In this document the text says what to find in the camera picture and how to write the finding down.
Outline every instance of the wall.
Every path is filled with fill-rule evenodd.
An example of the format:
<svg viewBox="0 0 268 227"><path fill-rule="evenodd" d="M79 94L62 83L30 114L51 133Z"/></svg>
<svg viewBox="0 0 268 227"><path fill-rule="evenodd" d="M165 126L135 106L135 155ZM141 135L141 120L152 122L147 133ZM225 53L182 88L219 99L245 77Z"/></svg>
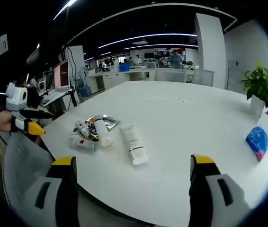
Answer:
<svg viewBox="0 0 268 227"><path fill-rule="evenodd" d="M259 61L268 69L268 36L256 20L250 20L224 35L228 81L226 87L243 92L242 73Z"/></svg>
<svg viewBox="0 0 268 227"><path fill-rule="evenodd" d="M130 51L130 56L132 57L132 59L136 58L136 55L138 54L139 57L144 60L144 54L145 53L154 53L158 50L166 50L166 48L152 48L152 49L143 49L143 50L133 50Z"/></svg>
<svg viewBox="0 0 268 227"><path fill-rule="evenodd" d="M214 72L213 87L224 88L226 60L220 20L217 17L196 13L195 29L200 68Z"/></svg>
<svg viewBox="0 0 268 227"><path fill-rule="evenodd" d="M198 50L186 48L186 61L192 61L195 65L199 65Z"/></svg>

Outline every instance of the white pillar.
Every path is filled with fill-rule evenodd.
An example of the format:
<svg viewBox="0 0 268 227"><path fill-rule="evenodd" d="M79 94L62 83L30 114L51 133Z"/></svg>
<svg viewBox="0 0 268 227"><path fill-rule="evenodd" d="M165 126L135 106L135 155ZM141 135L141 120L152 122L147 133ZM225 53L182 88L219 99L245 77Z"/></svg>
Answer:
<svg viewBox="0 0 268 227"><path fill-rule="evenodd" d="M225 88L226 61L223 29L219 18L196 13L199 67L214 72L213 87Z"/></svg>

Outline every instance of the colorful package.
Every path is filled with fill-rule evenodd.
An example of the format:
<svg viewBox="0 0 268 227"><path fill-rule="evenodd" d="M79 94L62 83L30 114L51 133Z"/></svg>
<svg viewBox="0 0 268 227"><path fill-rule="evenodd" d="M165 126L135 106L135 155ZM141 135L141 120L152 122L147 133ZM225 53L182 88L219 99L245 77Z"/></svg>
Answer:
<svg viewBox="0 0 268 227"><path fill-rule="evenodd" d="M255 127L248 134L246 141L260 161L268 148L268 136L261 127Z"/></svg>

